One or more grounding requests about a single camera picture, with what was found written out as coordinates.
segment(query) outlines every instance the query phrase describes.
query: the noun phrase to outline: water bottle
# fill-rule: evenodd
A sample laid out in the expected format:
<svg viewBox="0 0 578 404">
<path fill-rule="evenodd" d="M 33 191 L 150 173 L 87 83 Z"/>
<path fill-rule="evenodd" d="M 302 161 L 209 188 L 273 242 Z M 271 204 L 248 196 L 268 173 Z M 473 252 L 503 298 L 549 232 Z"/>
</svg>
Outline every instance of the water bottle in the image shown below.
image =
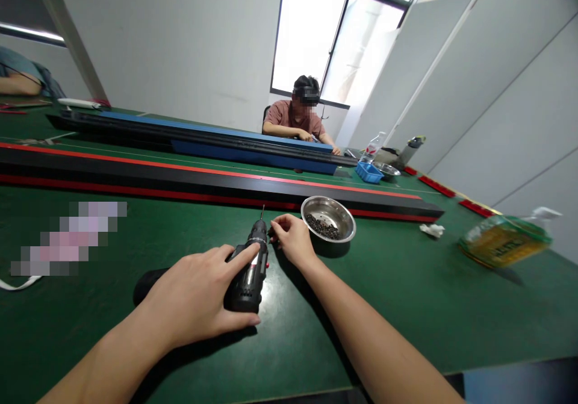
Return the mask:
<svg viewBox="0 0 578 404">
<path fill-rule="evenodd" d="M 385 132 L 379 132 L 379 134 L 371 140 L 371 142 L 367 145 L 367 148 L 363 152 L 363 155 L 359 159 L 362 163 L 371 163 L 375 156 L 377 155 L 378 151 L 384 145 L 385 142 Z"/>
<path fill-rule="evenodd" d="M 408 144 L 403 149 L 402 153 L 393 163 L 391 163 L 391 165 L 396 169 L 404 170 L 409 163 L 409 159 L 413 157 L 415 152 L 418 150 L 420 146 L 424 144 L 425 141 L 426 141 L 425 136 L 416 136 L 410 139 L 408 141 Z"/>
</svg>

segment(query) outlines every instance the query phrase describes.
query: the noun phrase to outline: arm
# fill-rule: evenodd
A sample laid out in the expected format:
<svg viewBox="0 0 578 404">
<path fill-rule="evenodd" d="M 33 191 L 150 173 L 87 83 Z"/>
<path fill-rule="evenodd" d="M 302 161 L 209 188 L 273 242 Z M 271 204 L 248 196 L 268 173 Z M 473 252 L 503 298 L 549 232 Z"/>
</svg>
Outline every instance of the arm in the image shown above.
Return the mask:
<svg viewBox="0 0 578 404">
<path fill-rule="evenodd" d="M 305 141 L 313 140 L 311 134 L 307 133 L 303 129 L 275 125 L 269 121 L 265 121 L 263 123 L 263 133 L 270 136 L 288 137 L 288 138 L 299 136 L 299 139 Z"/>
<path fill-rule="evenodd" d="M 333 147 L 333 151 L 331 152 L 331 154 L 335 154 L 335 155 L 340 155 L 341 154 L 341 150 L 339 149 L 339 147 L 337 145 L 335 145 L 335 142 L 333 142 L 333 139 L 331 139 L 331 136 L 329 136 L 327 133 L 323 132 L 319 135 L 319 140 L 323 143 L 326 143 L 327 145 L 331 145 Z"/>
<path fill-rule="evenodd" d="M 463 403 L 414 346 L 317 258 L 305 222 L 285 214 L 271 226 L 272 241 L 309 282 L 375 403 Z"/>
<path fill-rule="evenodd" d="M 0 77 L 0 94 L 34 96 L 41 90 L 41 82 L 28 73 L 11 73 L 8 77 Z"/>
<path fill-rule="evenodd" d="M 228 245 L 181 258 L 39 403 L 127 403 L 172 349 L 257 325 L 257 314 L 227 311 L 223 298 L 258 249 L 255 243 L 229 263 Z"/>
</svg>

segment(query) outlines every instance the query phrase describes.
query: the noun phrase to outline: blue plastic basket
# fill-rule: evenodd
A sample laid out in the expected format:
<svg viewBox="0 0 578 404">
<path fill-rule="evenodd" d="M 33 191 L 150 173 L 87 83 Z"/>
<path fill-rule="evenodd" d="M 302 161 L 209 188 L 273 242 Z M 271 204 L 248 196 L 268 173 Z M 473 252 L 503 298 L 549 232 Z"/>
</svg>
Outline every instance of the blue plastic basket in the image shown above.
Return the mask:
<svg viewBox="0 0 578 404">
<path fill-rule="evenodd" d="M 384 175 L 371 163 L 359 162 L 355 167 L 355 172 L 365 182 L 377 184 Z"/>
</svg>

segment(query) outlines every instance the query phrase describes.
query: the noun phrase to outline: person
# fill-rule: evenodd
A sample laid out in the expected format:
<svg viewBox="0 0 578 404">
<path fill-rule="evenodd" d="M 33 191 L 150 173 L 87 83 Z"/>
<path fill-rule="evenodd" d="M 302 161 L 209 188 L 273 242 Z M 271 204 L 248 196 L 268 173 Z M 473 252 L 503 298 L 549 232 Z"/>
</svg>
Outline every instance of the person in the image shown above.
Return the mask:
<svg viewBox="0 0 578 404">
<path fill-rule="evenodd" d="M 263 121 L 263 133 L 299 137 L 304 141 L 313 141 L 312 135 L 315 135 L 322 143 L 333 147 L 332 154 L 341 154 L 313 110 L 318 102 L 319 82 L 311 76 L 300 76 L 294 83 L 291 100 L 279 100 L 269 108 Z"/>
<path fill-rule="evenodd" d="M 279 243 L 315 292 L 375 403 L 464 402 L 417 349 L 315 255 L 301 219 L 284 214 L 271 226 L 271 241 Z M 258 325 L 257 314 L 223 307 L 230 281 L 258 249 L 252 244 L 229 263 L 225 258 L 234 248 L 228 245 L 181 258 L 39 402 L 126 403 L 172 349 Z"/>
<path fill-rule="evenodd" d="M 32 61 L 0 46 L 0 94 L 48 95 L 43 91 L 42 76 Z"/>
</svg>

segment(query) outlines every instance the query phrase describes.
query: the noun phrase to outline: white tissue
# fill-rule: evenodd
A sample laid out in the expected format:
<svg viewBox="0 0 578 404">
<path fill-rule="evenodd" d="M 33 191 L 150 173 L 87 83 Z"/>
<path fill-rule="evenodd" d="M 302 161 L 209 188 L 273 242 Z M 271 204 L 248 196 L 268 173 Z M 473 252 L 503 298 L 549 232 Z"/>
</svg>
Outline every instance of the white tissue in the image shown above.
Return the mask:
<svg viewBox="0 0 578 404">
<path fill-rule="evenodd" d="M 426 234 L 433 235 L 435 238 L 440 238 L 444 234 L 444 227 L 441 225 L 436 225 L 432 223 L 428 225 L 420 225 L 420 229 Z"/>
</svg>

